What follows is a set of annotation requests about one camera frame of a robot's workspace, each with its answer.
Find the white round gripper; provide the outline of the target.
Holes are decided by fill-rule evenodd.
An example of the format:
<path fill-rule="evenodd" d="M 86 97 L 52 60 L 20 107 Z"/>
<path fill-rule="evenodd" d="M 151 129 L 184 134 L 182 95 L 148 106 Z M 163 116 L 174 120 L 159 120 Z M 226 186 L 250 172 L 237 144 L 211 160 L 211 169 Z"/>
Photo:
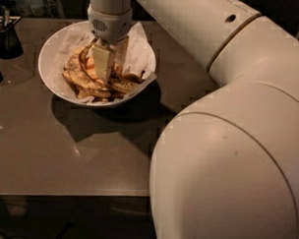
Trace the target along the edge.
<path fill-rule="evenodd" d="M 92 5 L 88 8 L 89 27 L 97 41 L 91 48 L 96 76 L 108 81 L 115 62 L 123 66 L 129 47 L 129 37 L 132 21 L 132 10 L 120 14 L 104 14 L 97 12 Z M 117 48 L 109 43 L 117 43 Z"/>

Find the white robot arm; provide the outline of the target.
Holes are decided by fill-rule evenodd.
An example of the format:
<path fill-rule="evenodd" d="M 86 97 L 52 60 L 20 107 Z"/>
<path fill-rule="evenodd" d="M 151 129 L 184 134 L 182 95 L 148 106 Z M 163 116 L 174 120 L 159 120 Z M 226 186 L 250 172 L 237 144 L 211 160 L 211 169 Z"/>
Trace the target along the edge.
<path fill-rule="evenodd" d="M 217 84 L 156 142 L 157 239 L 299 239 L 299 41 L 238 0 L 90 0 L 94 34 L 125 36 L 132 2 Z"/>

